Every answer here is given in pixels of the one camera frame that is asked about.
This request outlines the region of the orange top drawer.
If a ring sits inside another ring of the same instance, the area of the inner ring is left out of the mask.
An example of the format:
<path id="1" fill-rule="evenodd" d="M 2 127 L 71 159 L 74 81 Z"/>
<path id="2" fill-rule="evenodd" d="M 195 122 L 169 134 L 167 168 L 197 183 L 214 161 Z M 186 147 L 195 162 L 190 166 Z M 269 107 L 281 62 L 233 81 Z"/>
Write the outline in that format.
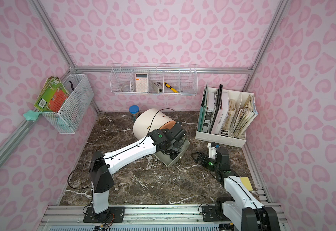
<path id="1" fill-rule="evenodd" d="M 165 123 L 163 126 L 161 126 L 161 127 L 160 127 L 160 130 L 163 130 L 163 129 L 168 129 L 168 130 L 170 130 L 170 129 L 173 128 L 173 126 L 174 126 L 175 124 L 176 124 L 176 122 L 175 122 L 174 120 L 171 120 L 171 121 Z"/>

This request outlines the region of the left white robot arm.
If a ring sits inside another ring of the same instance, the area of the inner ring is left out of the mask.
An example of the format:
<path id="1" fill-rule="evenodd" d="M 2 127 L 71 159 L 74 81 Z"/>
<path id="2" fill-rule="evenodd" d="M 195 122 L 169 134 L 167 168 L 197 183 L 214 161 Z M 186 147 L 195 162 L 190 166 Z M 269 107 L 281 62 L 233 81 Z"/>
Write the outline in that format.
<path id="1" fill-rule="evenodd" d="M 179 157 L 187 132 L 177 121 L 170 129 L 148 131 L 140 140 L 119 150 L 93 153 L 89 165 L 90 188 L 93 190 L 92 209 L 97 215 L 109 211 L 109 190 L 114 186 L 113 175 L 126 165 L 145 156 L 161 152 L 166 156 Z"/>

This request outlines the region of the white round drawer cabinet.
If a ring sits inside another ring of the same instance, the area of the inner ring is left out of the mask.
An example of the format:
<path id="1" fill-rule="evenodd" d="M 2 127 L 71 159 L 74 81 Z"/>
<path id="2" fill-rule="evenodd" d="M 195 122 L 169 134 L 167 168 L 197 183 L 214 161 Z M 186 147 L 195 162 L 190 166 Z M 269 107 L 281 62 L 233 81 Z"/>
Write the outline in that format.
<path id="1" fill-rule="evenodd" d="M 140 114 L 133 124 L 133 134 L 137 140 L 144 138 L 153 130 L 160 130 L 160 127 L 171 121 L 169 116 L 155 108 L 149 109 Z"/>

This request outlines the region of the grey bottom drawer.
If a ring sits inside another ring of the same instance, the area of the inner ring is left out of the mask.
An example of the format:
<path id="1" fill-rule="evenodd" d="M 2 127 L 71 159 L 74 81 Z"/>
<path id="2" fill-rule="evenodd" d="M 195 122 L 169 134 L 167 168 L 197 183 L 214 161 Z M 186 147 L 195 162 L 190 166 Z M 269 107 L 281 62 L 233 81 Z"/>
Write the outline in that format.
<path id="1" fill-rule="evenodd" d="M 186 153 L 190 142 L 186 139 L 183 139 L 182 146 L 180 148 L 171 148 L 170 152 L 167 151 L 166 153 L 162 153 L 161 151 L 156 152 L 154 154 L 165 166 L 171 167 L 173 166 L 178 160 L 181 160 L 182 156 Z"/>

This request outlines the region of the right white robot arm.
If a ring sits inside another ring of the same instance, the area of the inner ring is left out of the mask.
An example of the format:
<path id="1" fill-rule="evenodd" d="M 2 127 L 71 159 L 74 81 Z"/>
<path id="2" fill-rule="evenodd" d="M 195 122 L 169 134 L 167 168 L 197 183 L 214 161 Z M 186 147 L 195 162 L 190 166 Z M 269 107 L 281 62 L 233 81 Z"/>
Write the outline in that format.
<path id="1" fill-rule="evenodd" d="M 214 206 L 201 204 L 198 208 L 203 221 L 225 221 L 234 231 L 279 231 L 277 212 L 259 202 L 231 169 L 228 154 L 217 152 L 210 156 L 202 152 L 191 154 L 195 163 L 215 174 L 215 179 L 230 194 L 219 197 Z"/>

